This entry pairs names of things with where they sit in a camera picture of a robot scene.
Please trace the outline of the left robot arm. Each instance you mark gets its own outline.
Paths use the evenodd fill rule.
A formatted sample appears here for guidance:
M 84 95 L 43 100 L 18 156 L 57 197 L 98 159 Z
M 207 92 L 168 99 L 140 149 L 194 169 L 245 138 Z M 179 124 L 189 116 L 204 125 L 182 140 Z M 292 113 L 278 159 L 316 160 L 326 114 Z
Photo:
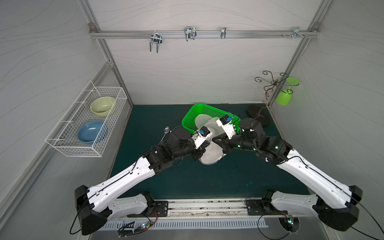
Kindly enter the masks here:
M 131 166 L 112 178 L 90 188 L 81 185 L 75 189 L 75 205 L 79 221 L 79 232 L 90 235 L 118 213 L 113 202 L 140 182 L 168 169 L 174 161 L 192 156 L 197 160 L 203 156 L 209 146 L 208 138 L 213 131 L 202 127 L 195 133 L 184 128 L 170 132 L 167 140 L 146 150 Z

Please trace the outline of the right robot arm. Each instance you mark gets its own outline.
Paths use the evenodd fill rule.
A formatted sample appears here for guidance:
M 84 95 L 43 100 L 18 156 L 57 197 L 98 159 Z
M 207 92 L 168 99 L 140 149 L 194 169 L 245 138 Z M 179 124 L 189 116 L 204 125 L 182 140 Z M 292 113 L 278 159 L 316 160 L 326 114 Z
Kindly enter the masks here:
M 262 124 L 252 118 L 239 122 L 236 131 L 233 118 L 224 116 L 217 120 L 224 134 L 215 137 L 225 154 L 231 150 L 254 152 L 281 170 L 294 176 L 309 187 L 314 194 L 295 195 L 269 190 L 264 203 L 284 213 L 303 213 L 318 217 L 319 220 L 334 230 L 345 232 L 359 218 L 357 204 L 362 199 L 363 191 L 357 186 L 347 186 L 325 174 L 306 160 L 292 145 L 279 137 L 268 137 Z

